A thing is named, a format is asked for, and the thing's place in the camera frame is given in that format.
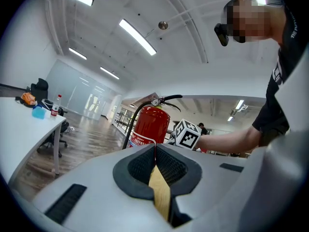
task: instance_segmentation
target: person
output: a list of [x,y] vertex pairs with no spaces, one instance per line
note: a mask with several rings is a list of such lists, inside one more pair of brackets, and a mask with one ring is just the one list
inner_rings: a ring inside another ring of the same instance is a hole
[[252,40],[275,40],[280,48],[277,66],[270,77],[266,103],[253,124],[242,131],[225,135],[203,135],[196,147],[225,153],[245,152],[256,146],[267,145],[278,134],[284,134],[289,125],[275,93],[286,81],[308,43],[302,6],[292,0],[283,0],[282,6],[257,6],[252,0],[231,0],[224,7],[223,19],[228,36],[244,43]]
[[201,128],[201,135],[207,135],[208,134],[208,131],[206,130],[206,128],[204,127],[204,124],[203,123],[199,123],[198,124],[198,127]]

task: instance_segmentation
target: blue container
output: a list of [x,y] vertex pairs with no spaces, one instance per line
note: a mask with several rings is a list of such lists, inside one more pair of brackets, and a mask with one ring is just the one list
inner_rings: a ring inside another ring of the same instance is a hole
[[46,110],[40,105],[36,105],[32,110],[32,116],[40,119],[44,119]]

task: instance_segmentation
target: desk leg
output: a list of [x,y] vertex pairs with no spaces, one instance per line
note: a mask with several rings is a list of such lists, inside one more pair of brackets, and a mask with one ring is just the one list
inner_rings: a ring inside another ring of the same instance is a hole
[[59,140],[60,140],[60,130],[61,124],[55,130],[54,138],[54,165],[55,165],[55,174],[59,174]]

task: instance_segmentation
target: orange bag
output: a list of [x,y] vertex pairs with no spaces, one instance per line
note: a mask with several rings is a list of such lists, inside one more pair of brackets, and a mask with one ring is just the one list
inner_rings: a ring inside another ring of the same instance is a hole
[[35,97],[31,95],[30,93],[23,93],[21,98],[25,101],[28,105],[36,105],[37,102],[35,101]]

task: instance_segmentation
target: white desk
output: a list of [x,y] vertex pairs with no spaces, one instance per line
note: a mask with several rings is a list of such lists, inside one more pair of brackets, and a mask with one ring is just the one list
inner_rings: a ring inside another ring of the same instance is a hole
[[0,97],[0,172],[7,184],[11,184],[21,167],[34,150],[55,131],[54,164],[59,174],[59,138],[61,123],[66,118],[50,117],[46,110],[45,119],[35,118],[28,108],[15,98]]

